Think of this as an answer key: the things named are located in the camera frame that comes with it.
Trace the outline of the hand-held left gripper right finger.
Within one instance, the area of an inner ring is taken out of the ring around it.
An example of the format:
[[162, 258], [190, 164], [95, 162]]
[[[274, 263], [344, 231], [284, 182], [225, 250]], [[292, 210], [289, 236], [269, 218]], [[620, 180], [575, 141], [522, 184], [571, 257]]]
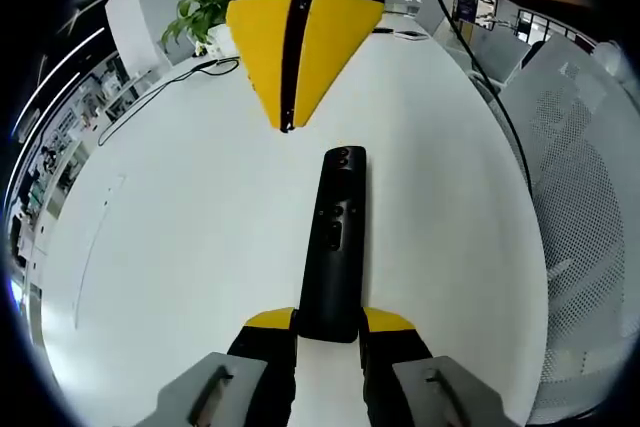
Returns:
[[402, 316], [365, 307], [363, 398], [373, 426], [513, 426], [500, 394], [448, 356], [435, 357]]

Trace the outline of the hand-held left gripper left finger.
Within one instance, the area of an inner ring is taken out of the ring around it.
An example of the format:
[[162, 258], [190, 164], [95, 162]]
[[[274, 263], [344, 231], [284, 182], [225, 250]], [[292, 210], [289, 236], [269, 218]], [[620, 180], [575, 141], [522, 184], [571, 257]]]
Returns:
[[146, 426], [285, 426], [295, 398], [296, 309], [261, 312], [225, 353], [162, 387]]

